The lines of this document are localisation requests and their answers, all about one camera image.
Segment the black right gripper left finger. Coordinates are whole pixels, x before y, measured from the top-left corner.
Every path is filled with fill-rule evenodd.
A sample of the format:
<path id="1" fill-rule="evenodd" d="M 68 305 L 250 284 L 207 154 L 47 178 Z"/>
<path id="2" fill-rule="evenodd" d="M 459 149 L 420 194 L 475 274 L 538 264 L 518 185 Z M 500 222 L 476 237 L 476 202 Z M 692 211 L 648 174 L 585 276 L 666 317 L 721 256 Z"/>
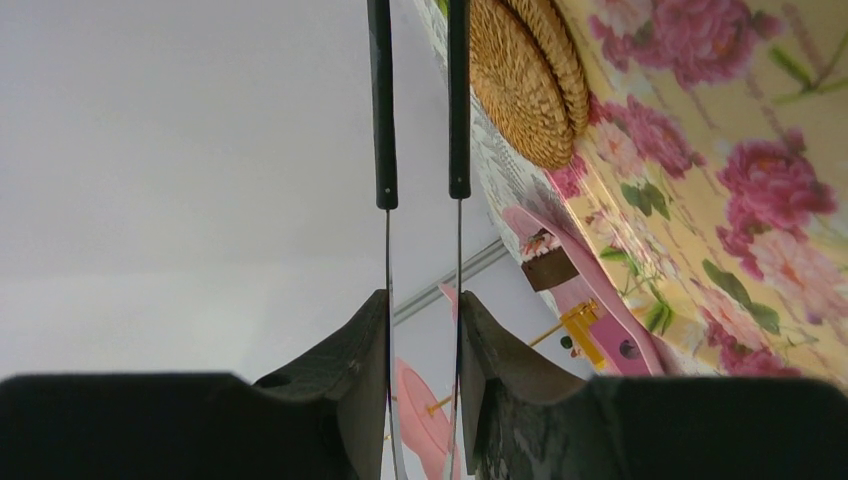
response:
<path id="1" fill-rule="evenodd" d="M 388 294 L 283 367 L 19 375 L 1 384 L 5 479 L 376 479 Z"/>

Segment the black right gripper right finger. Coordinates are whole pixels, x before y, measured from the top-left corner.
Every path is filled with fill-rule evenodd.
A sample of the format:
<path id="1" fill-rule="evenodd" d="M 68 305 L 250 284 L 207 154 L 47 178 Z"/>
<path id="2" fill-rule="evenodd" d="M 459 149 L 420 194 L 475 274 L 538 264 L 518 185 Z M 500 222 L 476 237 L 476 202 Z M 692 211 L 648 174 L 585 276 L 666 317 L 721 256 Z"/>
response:
<path id="1" fill-rule="evenodd" d="M 458 297 L 478 479 L 843 479 L 847 399 L 805 378 L 578 378 Z"/>

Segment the floral rectangular serving tray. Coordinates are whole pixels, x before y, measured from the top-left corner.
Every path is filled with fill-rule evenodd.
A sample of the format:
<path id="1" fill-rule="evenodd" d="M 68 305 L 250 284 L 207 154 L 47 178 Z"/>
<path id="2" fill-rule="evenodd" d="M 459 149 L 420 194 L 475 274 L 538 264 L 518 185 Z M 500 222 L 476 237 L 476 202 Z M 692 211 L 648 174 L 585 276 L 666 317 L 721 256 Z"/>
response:
<path id="1" fill-rule="evenodd" d="M 593 112 L 569 198 L 670 367 L 847 382 L 847 5 L 563 1 Z"/>

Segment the black metal tongs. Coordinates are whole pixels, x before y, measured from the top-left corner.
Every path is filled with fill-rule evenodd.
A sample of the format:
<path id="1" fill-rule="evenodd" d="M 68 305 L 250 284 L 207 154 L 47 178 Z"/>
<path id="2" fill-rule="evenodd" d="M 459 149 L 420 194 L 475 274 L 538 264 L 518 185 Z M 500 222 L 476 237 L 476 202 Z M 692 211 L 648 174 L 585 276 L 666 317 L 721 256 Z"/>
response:
<path id="1" fill-rule="evenodd" d="M 463 201 L 471 196 L 470 174 L 470 3 L 449 1 L 447 15 L 449 195 L 457 205 L 454 291 L 463 286 Z M 367 3 L 370 35 L 372 117 L 375 153 L 376 205 L 385 213 L 385 290 L 387 292 L 387 407 L 394 474 L 408 477 L 395 368 L 394 292 L 391 212 L 398 207 L 398 167 L 395 131 L 391 8 L 388 1 Z"/>

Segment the brown chocolate cake toy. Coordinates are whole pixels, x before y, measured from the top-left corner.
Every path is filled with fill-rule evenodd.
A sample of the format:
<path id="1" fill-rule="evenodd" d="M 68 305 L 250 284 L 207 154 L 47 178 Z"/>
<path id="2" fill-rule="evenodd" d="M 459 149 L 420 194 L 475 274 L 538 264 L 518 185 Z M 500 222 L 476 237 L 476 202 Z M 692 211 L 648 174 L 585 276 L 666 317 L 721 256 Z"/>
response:
<path id="1" fill-rule="evenodd" d="M 579 275 L 559 238 L 546 229 L 529 236 L 520 253 L 521 269 L 534 292 L 553 289 Z"/>

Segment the round woven brown coaster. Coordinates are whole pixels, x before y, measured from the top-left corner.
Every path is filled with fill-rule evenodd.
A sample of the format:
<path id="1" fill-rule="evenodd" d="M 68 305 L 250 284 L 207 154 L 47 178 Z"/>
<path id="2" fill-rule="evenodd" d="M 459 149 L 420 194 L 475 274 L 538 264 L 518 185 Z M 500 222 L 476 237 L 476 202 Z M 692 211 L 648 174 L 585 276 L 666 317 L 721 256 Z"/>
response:
<path id="1" fill-rule="evenodd" d="M 590 89 L 554 2 L 471 2 L 470 81 L 522 157 L 546 170 L 571 163 L 589 125 Z"/>

